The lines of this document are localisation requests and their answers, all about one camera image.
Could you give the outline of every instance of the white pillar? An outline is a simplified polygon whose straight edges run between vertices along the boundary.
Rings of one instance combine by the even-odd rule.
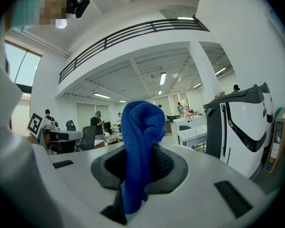
[[[174,114],[174,105],[173,105],[173,101],[171,98],[171,94],[168,94],[168,98],[169,98],[169,103],[170,103],[170,108],[171,108],[171,114]]]
[[[205,101],[210,102],[220,91],[219,82],[215,75],[212,64],[198,41],[191,41],[188,50],[199,71],[199,76],[204,85]]]

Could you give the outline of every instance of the cardboard box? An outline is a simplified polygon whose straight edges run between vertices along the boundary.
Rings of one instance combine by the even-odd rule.
[[[271,142],[269,156],[264,169],[272,173],[280,160],[285,148],[285,107],[281,109],[275,119],[274,134]]]

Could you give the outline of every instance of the man in black shirt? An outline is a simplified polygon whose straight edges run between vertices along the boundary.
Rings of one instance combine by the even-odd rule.
[[[51,121],[55,121],[55,119],[53,117],[50,116],[51,112],[47,109],[46,110],[46,118],[51,120]]]
[[[104,139],[103,125],[104,123],[100,119],[101,113],[97,111],[95,116],[91,118],[91,126],[96,127],[95,139]]]

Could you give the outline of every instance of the green object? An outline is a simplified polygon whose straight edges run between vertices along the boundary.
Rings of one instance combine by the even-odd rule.
[[[277,116],[279,116],[281,109],[282,108],[280,107],[279,109],[276,110],[276,112],[275,112],[275,119],[277,118]]]
[[[170,115],[170,116],[166,116],[169,120],[170,123],[173,122],[174,119],[178,119],[180,117],[180,115]]]

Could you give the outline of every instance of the window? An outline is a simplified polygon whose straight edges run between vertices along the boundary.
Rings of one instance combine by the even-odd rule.
[[[16,84],[32,86],[41,56],[10,43],[5,43],[9,77]]]

